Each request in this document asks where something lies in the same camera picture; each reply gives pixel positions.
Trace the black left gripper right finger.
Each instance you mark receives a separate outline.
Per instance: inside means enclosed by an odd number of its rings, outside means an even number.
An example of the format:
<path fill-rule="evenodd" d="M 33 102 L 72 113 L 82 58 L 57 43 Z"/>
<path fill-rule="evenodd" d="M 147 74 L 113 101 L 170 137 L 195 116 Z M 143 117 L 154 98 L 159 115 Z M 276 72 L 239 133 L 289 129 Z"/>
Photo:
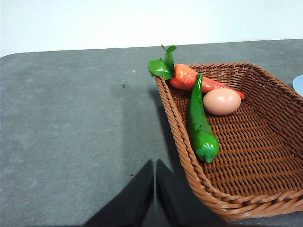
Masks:
<path fill-rule="evenodd" d="M 161 161 L 156 163 L 156 188 L 173 227 L 226 227 L 227 222 L 204 205 Z"/>

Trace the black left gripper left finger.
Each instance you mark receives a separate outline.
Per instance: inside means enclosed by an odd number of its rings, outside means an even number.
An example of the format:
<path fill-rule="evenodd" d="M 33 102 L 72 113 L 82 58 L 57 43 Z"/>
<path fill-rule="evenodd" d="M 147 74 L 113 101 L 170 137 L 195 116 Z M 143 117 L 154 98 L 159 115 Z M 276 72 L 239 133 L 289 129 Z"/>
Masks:
<path fill-rule="evenodd" d="M 84 226 L 140 227 L 153 199 L 153 184 L 153 163 L 149 160 L 127 186 Z"/>

